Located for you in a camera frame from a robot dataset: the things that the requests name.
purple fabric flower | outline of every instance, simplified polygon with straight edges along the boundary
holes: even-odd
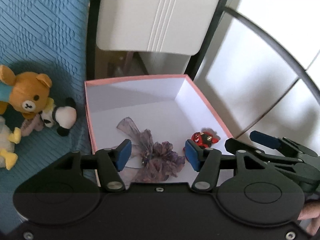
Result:
[[[169,176],[178,176],[186,158],[172,151],[173,145],[170,142],[153,143],[150,130],[140,132],[130,117],[121,120],[117,128],[138,143],[132,145],[131,157],[140,156],[143,167],[133,177],[133,182],[161,182]]]

blue blanket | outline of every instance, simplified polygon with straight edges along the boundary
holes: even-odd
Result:
[[[20,183],[70,150],[90,152],[84,112],[88,7],[89,0],[0,0],[0,64],[15,74],[47,74],[56,104],[72,97],[78,112],[67,137],[60,137],[55,129],[33,131],[16,145],[17,164],[10,171],[0,169],[0,231],[4,233],[20,223],[12,204],[12,194]],[[11,129],[23,121],[11,107],[4,117]],[[86,175],[94,179],[94,173]]]

panda plush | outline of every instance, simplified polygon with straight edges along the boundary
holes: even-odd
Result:
[[[73,98],[67,98],[65,106],[56,106],[50,98],[47,107],[40,112],[41,118],[46,127],[53,127],[58,124],[57,133],[60,136],[67,136],[77,118],[76,103]]]

cardboard box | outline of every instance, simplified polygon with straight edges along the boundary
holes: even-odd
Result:
[[[116,127],[131,117],[140,132],[151,130],[154,142],[169,141],[183,155],[185,141],[195,132],[214,130],[220,141],[214,145],[223,154],[226,139],[232,135],[216,111],[187,75],[146,75],[85,82],[87,120],[92,152],[119,145],[126,134]],[[132,158],[128,167],[138,168],[141,159]],[[178,177],[166,182],[189,182],[197,176],[190,163]],[[225,173],[223,180],[232,177]]]

finger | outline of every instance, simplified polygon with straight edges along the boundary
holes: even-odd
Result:
[[[320,216],[320,202],[310,202],[305,204],[300,212],[298,220],[306,220],[310,218],[317,218]]]
[[[314,236],[317,233],[319,227],[320,227],[320,217],[313,218],[311,220],[310,224],[307,226],[306,231],[310,235]]]

